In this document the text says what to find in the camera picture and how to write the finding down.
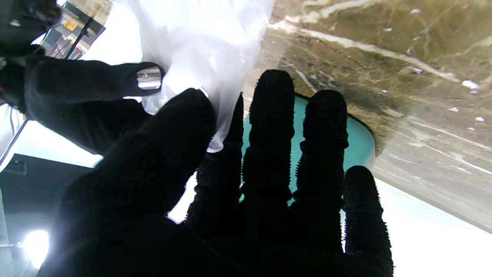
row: black glove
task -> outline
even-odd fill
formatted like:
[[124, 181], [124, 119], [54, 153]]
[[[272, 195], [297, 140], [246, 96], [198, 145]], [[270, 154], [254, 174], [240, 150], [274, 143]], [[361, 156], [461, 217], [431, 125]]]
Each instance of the black glove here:
[[[391, 246], [374, 179], [364, 167], [353, 167], [344, 176], [347, 107], [336, 91], [318, 92], [306, 107], [298, 189], [288, 207], [293, 107], [290, 76], [266, 71], [250, 108], [244, 184], [239, 189], [241, 97], [224, 149], [206, 154], [200, 163], [197, 194], [184, 224], [216, 250], [260, 275], [392, 276]], [[239, 203], [241, 192], [245, 198]], [[345, 253], [339, 213], [342, 195]]]
[[209, 100], [188, 89], [116, 142], [91, 173], [68, 187], [38, 276], [244, 276], [241, 267], [165, 218], [214, 129]]
[[[0, 98], [80, 147], [103, 155], [150, 115], [126, 96], [160, 92], [164, 70], [154, 63], [110, 66], [100, 61], [59, 60], [30, 55], [23, 67], [7, 61], [0, 70]], [[137, 73], [158, 80], [145, 86]]]

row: white plastic bag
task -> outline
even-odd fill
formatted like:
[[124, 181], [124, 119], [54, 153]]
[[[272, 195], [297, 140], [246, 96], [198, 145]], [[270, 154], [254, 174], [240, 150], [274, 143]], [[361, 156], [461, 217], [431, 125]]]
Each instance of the white plastic bag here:
[[166, 70], [161, 93], [144, 97], [156, 114], [187, 88], [202, 89], [217, 115], [209, 152], [222, 150], [244, 79], [260, 53], [273, 0], [128, 0], [140, 25], [142, 61]]

